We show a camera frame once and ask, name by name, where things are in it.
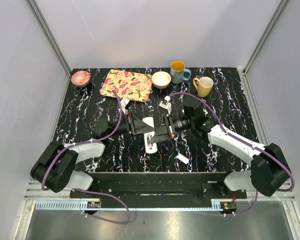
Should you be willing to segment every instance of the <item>pink bowl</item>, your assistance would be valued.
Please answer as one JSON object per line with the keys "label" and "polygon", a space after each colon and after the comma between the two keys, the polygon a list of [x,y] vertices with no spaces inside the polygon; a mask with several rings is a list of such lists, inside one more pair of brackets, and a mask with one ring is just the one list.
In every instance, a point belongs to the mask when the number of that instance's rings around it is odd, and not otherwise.
{"label": "pink bowl", "polygon": [[90,80],[90,73],[88,71],[77,71],[71,77],[71,82],[76,86],[84,86]]}

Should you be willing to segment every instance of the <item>table surface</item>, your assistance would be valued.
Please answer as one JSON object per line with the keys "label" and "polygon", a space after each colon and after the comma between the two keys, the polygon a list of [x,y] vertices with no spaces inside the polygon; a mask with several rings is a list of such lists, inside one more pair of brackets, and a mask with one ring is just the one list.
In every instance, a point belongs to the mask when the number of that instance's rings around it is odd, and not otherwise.
{"label": "table surface", "polygon": [[[129,110],[137,118],[153,117],[158,129],[162,115],[167,111],[159,107],[166,95],[174,92],[196,94],[192,79],[210,77],[214,81],[211,93],[205,97],[207,103],[220,117],[222,123],[232,131],[258,141],[248,103],[241,84],[239,73],[232,67],[190,67],[191,78],[181,84],[170,84],[166,89],[152,91],[147,102],[134,101]],[[72,74],[82,70],[74,69]],[[91,139],[93,123],[101,117],[109,121],[118,120],[118,102],[115,98],[104,97],[100,89],[110,68],[90,68],[90,83],[85,87],[68,86],[62,110],[57,123],[54,140],[62,143],[78,143]],[[120,68],[119,70],[153,75],[158,71],[169,72],[169,68]],[[176,96],[171,99],[172,111],[178,111],[182,104],[193,104],[197,100],[189,96]],[[221,147],[204,142],[195,137],[190,130],[177,134],[175,140],[157,145],[154,154],[145,152],[144,137],[131,136],[128,133],[115,136],[110,155],[87,159],[77,164],[77,171],[89,172],[228,172],[247,169],[247,165],[238,157]],[[176,159],[180,152],[189,163],[184,164]]]}

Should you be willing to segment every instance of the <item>small white object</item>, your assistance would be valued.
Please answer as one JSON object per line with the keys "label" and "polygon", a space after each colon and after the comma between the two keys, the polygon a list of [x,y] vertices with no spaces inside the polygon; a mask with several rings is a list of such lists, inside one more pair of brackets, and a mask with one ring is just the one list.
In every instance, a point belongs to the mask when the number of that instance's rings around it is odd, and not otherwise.
{"label": "small white object", "polygon": [[170,99],[171,99],[171,98],[170,98],[169,96],[165,96],[165,97],[164,97],[164,100],[166,100],[167,102],[170,102]]}
{"label": "small white object", "polygon": [[126,114],[128,112],[128,110],[126,109],[126,106],[128,105],[128,103],[130,102],[130,99],[125,97],[124,99],[122,99],[120,101],[121,103],[121,109],[124,112],[124,114]]}
{"label": "small white object", "polygon": [[94,179],[89,174],[82,171],[73,171],[65,189],[83,189],[90,188]]}
{"label": "small white object", "polygon": [[78,153],[78,157],[75,162],[77,164],[87,159],[100,157],[104,153],[105,148],[106,146],[102,142],[96,142],[74,146],[71,148],[71,150],[74,150]]}
{"label": "small white object", "polygon": [[251,182],[251,170],[246,171],[233,171],[224,179],[224,184],[231,191],[250,189],[254,190],[255,187]]}
{"label": "small white object", "polygon": [[[153,128],[155,127],[154,118],[151,116],[143,118],[142,122],[144,122],[145,124],[148,124],[149,126],[151,126]],[[154,154],[158,151],[157,144],[151,143],[151,139],[153,138],[154,135],[155,135],[155,131],[146,132],[143,134],[145,152],[147,154]]]}
{"label": "small white object", "polygon": [[185,156],[183,156],[180,152],[178,153],[178,155],[176,156],[176,158],[179,159],[184,164],[188,164],[189,163],[189,159],[186,158]]}
{"label": "small white object", "polygon": [[167,109],[168,113],[171,114],[171,102],[167,102],[164,104],[164,101],[160,101],[159,107],[162,107],[163,109]]}
{"label": "small white object", "polygon": [[252,142],[251,142],[251,145],[252,145],[252,147],[251,147],[252,150],[255,150],[255,148],[257,147],[257,145],[255,144],[255,142],[252,141]]}

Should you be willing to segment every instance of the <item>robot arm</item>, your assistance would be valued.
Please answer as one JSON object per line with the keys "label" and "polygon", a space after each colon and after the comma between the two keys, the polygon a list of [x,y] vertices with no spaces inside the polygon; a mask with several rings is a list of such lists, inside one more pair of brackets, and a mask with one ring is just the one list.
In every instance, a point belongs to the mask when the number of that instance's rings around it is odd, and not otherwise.
{"label": "robot arm", "polygon": [[[201,105],[196,107],[184,105],[183,115],[176,117],[164,115],[163,122],[151,142],[159,143],[174,139],[176,132],[191,129],[196,137],[226,149],[250,166],[250,170],[229,172],[223,177],[222,182],[229,191],[255,188],[265,196],[272,196],[289,176],[277,163],[255,148],[272,155],[290,171],[280,147],[274,143],[264,146],[240,136],[224,126],[223,128],[203,114]],[[247,146],[239,139],[251,144],[252,147]]]}
{"label": "robot arm", "polygon": [[[124,120],[120,123],[115,134],[129,133],[135,136],[154,131],[155,129],[152,126],[144,123],[126,109],[129,101],[128,98],[124,98],[120,102],[124,113]],[[101,118],[94,124],[94,129],[92,130],[93,139],[97,140],[108,135],[114,130],[115,126],[115,124],[107,121],[107,119]],[[55,193],[58,193],[65,188],[87,190],[91,186],[93,178],[85,172],[75,171],[75,164],[87,159],[102,156],[104,152],[107,152],[107,150],[109,151],[109,149],[112,148],[113,142],[107,139],[103,142],[93,143],[93,139],[91,139],[91,143],[89,144],[74,146],[71,149],[66,150],[60,156],[59,161],[52,167],[46,179],[45,186]],[[52,141],[31,169],[31,177],[42,183],[48,167],[51,165],[55,156],[69,145],[72,144],[62,144]]]}

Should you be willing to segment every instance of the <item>floral tray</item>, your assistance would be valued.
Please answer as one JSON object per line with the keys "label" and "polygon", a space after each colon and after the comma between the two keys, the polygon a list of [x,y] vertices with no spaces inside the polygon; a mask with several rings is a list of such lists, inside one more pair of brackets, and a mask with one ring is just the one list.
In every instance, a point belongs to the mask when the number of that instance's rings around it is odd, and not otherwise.
{"label": "floral tray", "polygon": [[112,92],[114,90],[121,99],[127,97],[134,101],[145,102],[149,99],[151,87],[152,75],[111,69],[100,93],[115,98]]}

